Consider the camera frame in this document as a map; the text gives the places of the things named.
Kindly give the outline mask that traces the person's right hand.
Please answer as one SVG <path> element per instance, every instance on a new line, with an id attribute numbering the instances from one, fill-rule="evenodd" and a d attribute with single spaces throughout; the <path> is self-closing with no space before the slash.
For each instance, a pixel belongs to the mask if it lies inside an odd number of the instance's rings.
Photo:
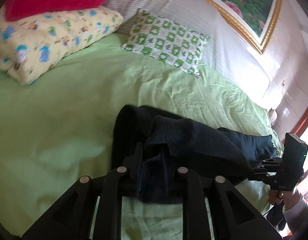
<path id="1" fill-rule="evenodd" d="M 299 198 L 300 193 L 296 188 L 292 191 L 270 190 L 268 193 L 268 202 L 271 205 L 279 205 L 283 201 L 287 209 L 289 209 L 289 206 L 293 207 Z"/>

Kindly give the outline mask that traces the right forearm green sleeve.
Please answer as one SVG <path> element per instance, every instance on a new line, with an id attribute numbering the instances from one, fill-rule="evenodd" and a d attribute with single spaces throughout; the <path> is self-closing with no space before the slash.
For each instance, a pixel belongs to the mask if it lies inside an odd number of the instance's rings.
<path id="1" fill-rule="evenodd" d="M 293 235 L 301 233 L 308 226 L 308 203 L 298 193 L 284 198 L 283 215 Z"/>

